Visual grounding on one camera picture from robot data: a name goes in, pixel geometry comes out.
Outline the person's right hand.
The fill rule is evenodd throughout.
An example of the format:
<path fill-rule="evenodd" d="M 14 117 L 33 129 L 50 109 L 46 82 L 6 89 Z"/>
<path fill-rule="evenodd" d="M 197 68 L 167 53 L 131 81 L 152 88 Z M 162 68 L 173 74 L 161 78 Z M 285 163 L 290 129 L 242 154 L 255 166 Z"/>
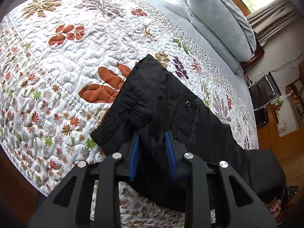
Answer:
<path fill-rule="evenodd" d="M 269 209 L 274 218 L 276 218 L 281 211 L 281 202 L 282 200 L 277 199 L 276 202 Z"/>

